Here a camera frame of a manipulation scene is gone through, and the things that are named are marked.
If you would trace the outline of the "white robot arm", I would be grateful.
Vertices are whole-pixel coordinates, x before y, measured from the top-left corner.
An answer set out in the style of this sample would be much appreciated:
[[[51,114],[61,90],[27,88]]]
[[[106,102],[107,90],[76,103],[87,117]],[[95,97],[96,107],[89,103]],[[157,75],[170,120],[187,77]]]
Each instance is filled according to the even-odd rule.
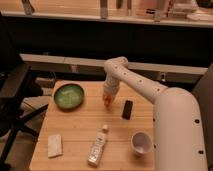
[[[120,82],[153,104],[155,171],[208,171],[201,111],[192,93],[130,71],[126,57],[106,60],[104,70],[106,107],[114,101]]]

